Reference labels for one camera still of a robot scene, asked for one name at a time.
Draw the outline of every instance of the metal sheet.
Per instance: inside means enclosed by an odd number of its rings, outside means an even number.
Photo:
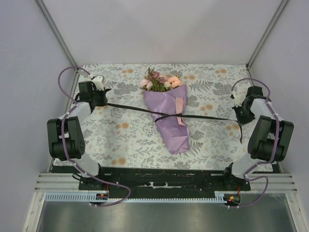
[[[243,203],[256,195],[242,195]],[[285,195],[266,195],[250,207],[222,204],[121,203],[94,208],[87,203],[45,202],[37,232],[295,232]]]

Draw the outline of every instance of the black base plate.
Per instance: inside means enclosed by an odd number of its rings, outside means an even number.
[[[213,198],[215,191],[237,191],[239,183],[224,181],[222,171],[171,170],[171,169],[132,169],[101,168],[99,178],[128,186],[130,198]],[[152,188],[150,186],[169,186],[174,188]],[[106,190],[105,184],[91,181],[80,183],[79,190]],[[110,198],[123,198],[124,188],[110,186]],[[241,191],[249,191],[250,184],[240,186]]]

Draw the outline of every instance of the white wall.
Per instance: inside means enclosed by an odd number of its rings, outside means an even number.
[[[252,67],[281,117],[295,125],[282,162],[293,174],[309,216],[309,1],[292,0]]]
[[[44,2],[79,64],[246,64],[280,0]]]
[[[46,122],[64,112],[57,75],[69,65],[33,0],[0,7],[0,230],[22,230],[39,172]],[[64,75],[69,89],[73,73]]]

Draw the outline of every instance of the floral patterned mat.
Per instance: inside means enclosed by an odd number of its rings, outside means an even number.
[[[184,114],[236,119],[230,98],[232,85],[248,77],[244,65],[204,64],[89,64],[84,68],[104,76],[110,103],[147,109],[139,82],[148,67],[164,75],[178,75],[187,84],[188,99]],[[88,80],[86,75],[80,80]],[[249,82],[237,85],[246,91]],[[110,106],[97,107],[85,119],[82,131],[86,153],[101,166],[162,169],[221,170],[240,159],[256,121],[243,126],[243,142],[236,122],[186,118],[191,132],[188,152],[171,155],[150,114]],[[68,165],[55,160],[54,165]],[[258,168],[272,171],[271,165]]]

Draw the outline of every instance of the black strap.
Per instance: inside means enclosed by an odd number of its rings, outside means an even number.
[[[127,105],[118,105],[118,104],[112,104],[112,103],[106,103],[106,105],[112,106],[112,107],[116,107],[116,108],[122,108],[122,109],[128,109],[128,110],[136,110],[136,111],[142,111],[142,112],[147,112],[147,113],[151,113],[151,114],[157,114],[157,115],[162,115],[162,117],[159,117],[155,120],[155,122],[157,122],[158,120],[162,120],[164,118],[167,117],[171,117],[171,116],[176,116],[176,117],[188,117],[188,118],[201,118],[201,119],[211,119],[211,120],[225,120],[225,121],[235,121],[238,123],[238,126],[240,128],[240,143],[242,143],[242,127],[241,124],[239,123],[238,120],[233,120],[233,119],[227,119],[227,118],[220,118],[220,117],[211,117],[211,116],[202,116],[202,115],[183,115],[183,114],[174,114],[174,115],[169,115],[169,114],[164,114],[161,112],[154,112],[154,111],[150,111],[150,110],[145,110],[142,108],[138,108],[138,107],[133,107],[133,106],[127,106]]]

